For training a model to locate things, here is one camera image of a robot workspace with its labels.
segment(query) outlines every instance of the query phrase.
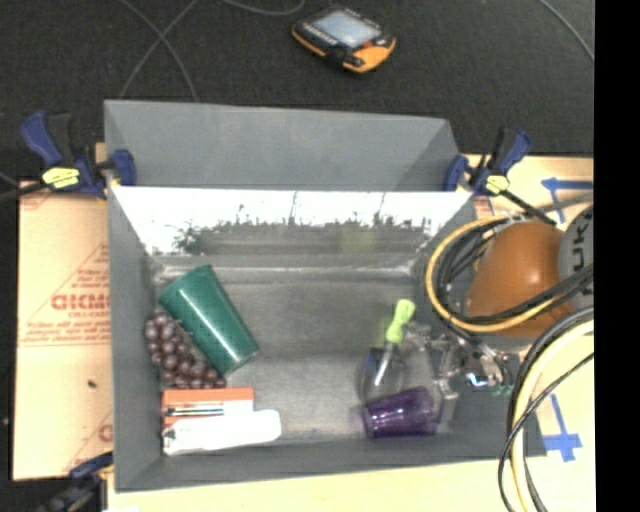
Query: yellow tag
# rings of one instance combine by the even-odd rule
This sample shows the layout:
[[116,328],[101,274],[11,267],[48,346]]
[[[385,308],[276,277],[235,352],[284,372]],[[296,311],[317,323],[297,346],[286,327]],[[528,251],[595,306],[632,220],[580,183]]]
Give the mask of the yellow tag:
[[73,167],[52,167],[44,172],[42,181],[56,189],[70,187],[80,183],[80,171]]
[[493,174],[487,178],[485,188],[492,194],[500,194],[509,188],[509,180],[501,174]]

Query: gray bin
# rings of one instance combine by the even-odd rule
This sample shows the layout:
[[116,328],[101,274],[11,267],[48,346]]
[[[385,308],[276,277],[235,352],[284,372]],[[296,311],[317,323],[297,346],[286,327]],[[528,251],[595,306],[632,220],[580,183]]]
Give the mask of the gray bin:
[[[104,112],[107,153],[131,151],[140,186],[439,191],[458,153],[449,123],[441,119],[138,101],[107,101]],[[442,232],[472,218],[467,203]],[[420,319],[437,323],[424,300],[419,265],[415,272],[387,280],[354,273],[333,274],[326,280],[315,276],[309,286],[296,280],[267,285],[237,268],[225,272],[223,262],[229,255],[216,259],[206,254],[193,266],[209,262],[220,268],[221,282],[256,339],[264,343],[264,359],[240,369],[230,383],[255,385],[256,408],[284,409],[287,435],[265,446],[165,456],[159,438],[157,374],[141,336],[158,293],[154,269],[167,261],[145,250],[114,194],[109,194],[109,243],[116,490],[499,456],[506,399],[473,393],[461,382],[454,383],[461,397],[450,432],[369,440],[357,429],[349,431],[342,413],[354,405],[355,395],[340,383],[356,378],[373,343],[376,333],[366,326],[390,318],[394,302],[406,296],[416,298]],[[321,255],[314,257],[322,261]],[[327,268],[334,257],[341,256],[328,255]],[[243,258],[251,268],[251,255]],[[300,310],[296,321],[288,322],[283,304],[294,302]],[[340,322],[349,327],[338,327]],[[291,346],[284,341],[296,338],[304,340]],[[294,417],[296,410],[300,414]],[[340,414],[339,421],[328,421]],[[293,420],[287,423],[285,418]],[[535,451],[538,445],[530,443],[530,450],[532,446]]]

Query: orange device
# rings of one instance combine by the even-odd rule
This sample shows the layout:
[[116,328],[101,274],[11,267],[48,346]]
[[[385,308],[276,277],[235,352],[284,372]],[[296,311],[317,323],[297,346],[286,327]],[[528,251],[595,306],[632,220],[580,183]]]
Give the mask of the orange device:
[[377,68],[396,45],[396,38],[378,23],[337,5],[300,20],[291,33],[329,64],[356,73]]

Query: yellow cable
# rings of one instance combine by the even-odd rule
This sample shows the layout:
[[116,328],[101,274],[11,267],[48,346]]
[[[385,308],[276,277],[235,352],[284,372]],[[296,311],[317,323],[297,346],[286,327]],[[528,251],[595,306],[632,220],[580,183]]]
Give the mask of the yellow cable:
[[528,309],[523,313],[513,316],[507,320],[503,320],[502,322],[497,322],[491,325],[478,325],[478,324],[472,324],[472,323],[460,320],[459,318],[456,318],[455,316],[453,316],[451,312],[447,311],[447,309],[438,300],[436,296],[436,292],[433,288],[433,273],[434,273],[434,269],[438,261],[438,258],[444,252],[444,250],[455,239],[457,239],[459,236],[466,233],[467,231],[470,231],[480,226],[491,224],[495,221],[506,220],[506,219],[508,219],[508,217],[505,217],[505,216],[488,217],[486,219],[475,220],[460,226],[458,229],[454,230],[447,237],[445,237],[445,239],[440,243],[440,245],[438,245],[435,248],[435,250],[433,251],[433,254],[431,255],[431,258],[429,259],[429,262],[427,264],[426,274],[425,274],[425,286],[427,289],[427,295],[429,296],[431,303],[436,308],[438,313],[444,319],[447,319],[451,324],[455,325],[456,327],[459,327],[466,331],[478,332],[478,333],[490,333],[490,332],[502,331],[505,329],[509,329],[511,327],[515,327],[516,325],[521,324],[525,320],[529,320],[530,318],[534,317],[538,312],[542,311],[547,306],[553,304],[553,302],[555,302],[556,300],[556,299],[546,300],[543,303],[539,304],[538,306]]
[[[520,389],[520,392],[516,397],[516,403],[513,413],[513,425],[515,425],[520,420],[520,417],[526,410],[529,404],[529,400],[533,395],[534,388],[537,385],[538,380],[542,376],[545,367],[548,366],[549,362],[552,361],[565,346],[573,342],[575,339],[584,336],[589,332],[592,332],[593,328],[594,320],[589,320],[576,325],[565,334],[560,336],[558,339],[553,341],[552,344],[538,356],[538,359],[531,366],[531,370],[527,374],[527,377],[522,384],[522,388]],[[513,470],[516,490],[518,492],[518,497],[520,498],[520,503],[527,512],[533,511],[535,510],[535,505],[533,504],[531,497],[528,494],[524,462],[524,437],[522,434],[522,430],[514,439],[510,456],[511,467]]]

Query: cardboard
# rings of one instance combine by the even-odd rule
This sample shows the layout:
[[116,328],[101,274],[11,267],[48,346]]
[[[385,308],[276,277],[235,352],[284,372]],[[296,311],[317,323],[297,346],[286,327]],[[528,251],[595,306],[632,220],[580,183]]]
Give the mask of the cardboard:
[[113,447],[106,202],[19,203],[15,480],[67,476]]

